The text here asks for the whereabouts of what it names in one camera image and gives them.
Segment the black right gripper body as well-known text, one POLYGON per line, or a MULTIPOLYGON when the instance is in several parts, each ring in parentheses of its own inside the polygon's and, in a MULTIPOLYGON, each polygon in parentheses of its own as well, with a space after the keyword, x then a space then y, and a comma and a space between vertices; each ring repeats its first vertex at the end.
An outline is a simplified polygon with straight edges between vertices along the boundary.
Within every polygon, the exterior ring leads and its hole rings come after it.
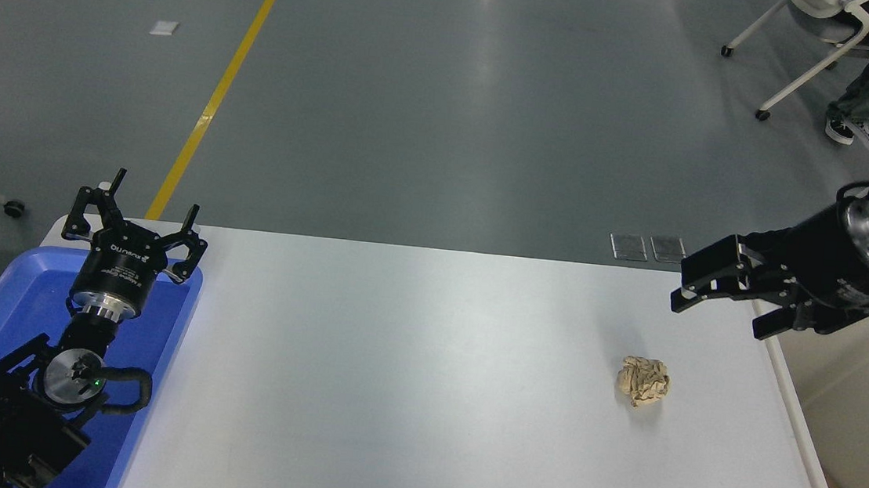
POLYGON ((788 267, 794 305, 869 303, 869 204, 837 201, 791 228, 766 231, 764 247, 788 267))

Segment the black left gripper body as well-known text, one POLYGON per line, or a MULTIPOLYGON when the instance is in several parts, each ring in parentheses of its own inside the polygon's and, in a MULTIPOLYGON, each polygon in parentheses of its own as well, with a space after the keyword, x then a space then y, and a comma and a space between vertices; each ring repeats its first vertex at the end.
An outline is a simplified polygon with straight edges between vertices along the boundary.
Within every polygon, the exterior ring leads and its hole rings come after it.
POLYGON ((73 301, 87 304, 108 295, 129 308, 145 308, 158 274, 166 267, 167 250, 159 239, 134 222, 94 233, 89 255, 71 286, 73 301))

